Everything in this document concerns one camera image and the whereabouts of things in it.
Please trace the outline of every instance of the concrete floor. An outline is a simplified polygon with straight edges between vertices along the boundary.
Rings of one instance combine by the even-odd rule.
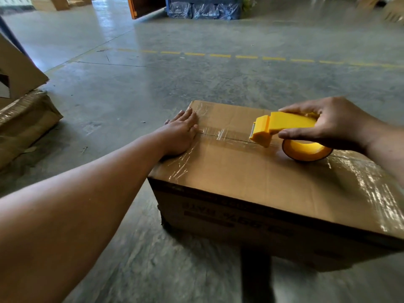
[[[126,0],[7,16],[47,71],[43,88],[65,118],[35,152],[0,173],[0,193],[99,158],[153,131],[193,99],[277,109],[346,95],[373,115],[404,124],[402,27],[382,24],[377,11],[368,15],[341,0],[257,1],[238,21],[175,20],[161,13],[133,21]],[[244,289],[243,295],[242,280],[249,277],[242,276],[238,247],[183,232],[169,235],[159,222],[145,183],[95,267],[65,302],[404,300],[404,255],[321,274],[261,256],[260,274],[270,287],[250,296]]]

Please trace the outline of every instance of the yellow tape dispenser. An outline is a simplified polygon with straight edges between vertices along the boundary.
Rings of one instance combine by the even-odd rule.
[[[272,136],[286,128],[310,128],[316,124],[316,119],[291,113],[272,112],[270,116],[258,117],[252,125],[250,140],[267,148]],[[314,162],[326,158],[332,149],[319,143],[301,143],[284,140],[282,150],[287,156],[302,162]]]

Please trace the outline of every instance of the person's right arm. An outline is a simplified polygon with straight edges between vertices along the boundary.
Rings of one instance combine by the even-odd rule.
[[[404,187],[404,128],[389,125],[348,101],[330,97],[280,109],[319,115],[312,128],[282,130],[282,139],[318,142],[326,147],[360,152],[393,175]]]

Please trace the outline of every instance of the yellow tape ring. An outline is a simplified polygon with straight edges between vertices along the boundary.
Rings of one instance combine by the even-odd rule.
[[[301,143],[286,139],[282,142],[282,150],[290,158],[301,162],[314,162],[326,158],[332,152],[331,148],[320,143]]]

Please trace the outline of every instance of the blue container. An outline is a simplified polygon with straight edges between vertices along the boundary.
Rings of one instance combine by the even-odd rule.
[[[242,0],[166,0],[171,18],[237,20]]]

